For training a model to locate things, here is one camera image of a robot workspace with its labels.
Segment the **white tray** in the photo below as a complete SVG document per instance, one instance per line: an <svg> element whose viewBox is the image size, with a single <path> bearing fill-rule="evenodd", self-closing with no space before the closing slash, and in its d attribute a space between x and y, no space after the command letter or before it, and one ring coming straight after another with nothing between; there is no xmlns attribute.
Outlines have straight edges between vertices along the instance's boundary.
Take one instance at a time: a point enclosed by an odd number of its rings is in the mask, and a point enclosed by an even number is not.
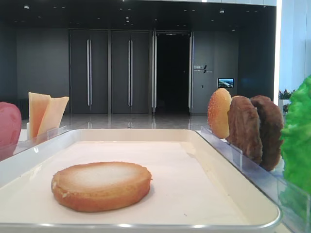
<svg viewBox="0 0 311 233"><path fill-rule="evenodd" d="M146 166L150 193L103 213L59 205L53 174L99 161ZM0 171L1 233L272 233L281 220L279 208L194 131L74 130L0 162Z"/></svg>

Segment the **screen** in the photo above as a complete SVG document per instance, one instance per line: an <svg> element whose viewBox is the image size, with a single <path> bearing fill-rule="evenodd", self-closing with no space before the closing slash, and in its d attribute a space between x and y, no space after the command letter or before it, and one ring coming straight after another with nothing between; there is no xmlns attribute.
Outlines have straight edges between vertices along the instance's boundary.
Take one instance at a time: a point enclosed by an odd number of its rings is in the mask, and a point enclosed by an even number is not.
<svg viewBox="0 0 311 233"><path fill-rule="evenodd" d="M218 79L219 88L233 88L233 79Z"/></svg>

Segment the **open doorway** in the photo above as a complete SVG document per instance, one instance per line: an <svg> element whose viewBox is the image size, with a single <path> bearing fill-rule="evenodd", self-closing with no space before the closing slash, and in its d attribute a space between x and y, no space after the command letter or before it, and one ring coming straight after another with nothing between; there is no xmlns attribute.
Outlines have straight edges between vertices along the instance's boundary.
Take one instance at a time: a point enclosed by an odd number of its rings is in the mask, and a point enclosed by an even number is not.
<svg viewBox="0 0 311 233"><path fill-rule="evenodd" d="M156 114L189 114L190 33L157 34Z"/></svg>

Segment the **cheese slice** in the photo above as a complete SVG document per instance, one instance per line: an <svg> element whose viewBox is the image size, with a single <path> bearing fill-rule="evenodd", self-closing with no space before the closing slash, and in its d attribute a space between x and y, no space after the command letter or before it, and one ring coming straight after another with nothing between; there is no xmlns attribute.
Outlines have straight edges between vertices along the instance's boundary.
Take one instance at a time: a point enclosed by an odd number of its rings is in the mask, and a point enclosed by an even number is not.
<svg viewBox="0 0 311 233"><path fill-rule="evenodd" d="M59 128L68 101L69 97L51 98L45 110L37 135Z"/></svg>
<svg viewBox="0 0 311 233"><path fill-rule="evenodd" d="M38 135L42 118L44 116L48 104L51 101L51 97L49 95L42 95L29 92L28 98L29 98L30 138L34 138Z"/></svg>

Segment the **door handle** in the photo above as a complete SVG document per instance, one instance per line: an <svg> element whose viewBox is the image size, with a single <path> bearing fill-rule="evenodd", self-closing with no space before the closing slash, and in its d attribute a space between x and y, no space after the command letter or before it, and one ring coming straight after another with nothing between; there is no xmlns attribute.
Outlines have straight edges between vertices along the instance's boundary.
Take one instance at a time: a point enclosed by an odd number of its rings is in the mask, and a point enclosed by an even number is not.
<svg viewBox="0 0 311 233"><path fill-rule="evenodd" d="M89 99L89 40L86 41L86 57L87 57L87 61L86 61L86 66L87 66L87 105L89 106L90 104L90 99Z"/></svg>
<svg viewBox="0 0 311 233"><path fill-rule="evenodd" d="M133 105L133 41L131 40L131 106Z"/></svg>
<svg viewBox="0 0 311 233"><path fill-rule="evenodd" d="M131 106L131 40L128 41L128 106Z"/></svg>
<svg viewBox="0 0 311 233"><path fill-rule="evenodd" d="M89 40L89 98L90 105L93 104L93 65L92 65L92 40Z"/></svg>

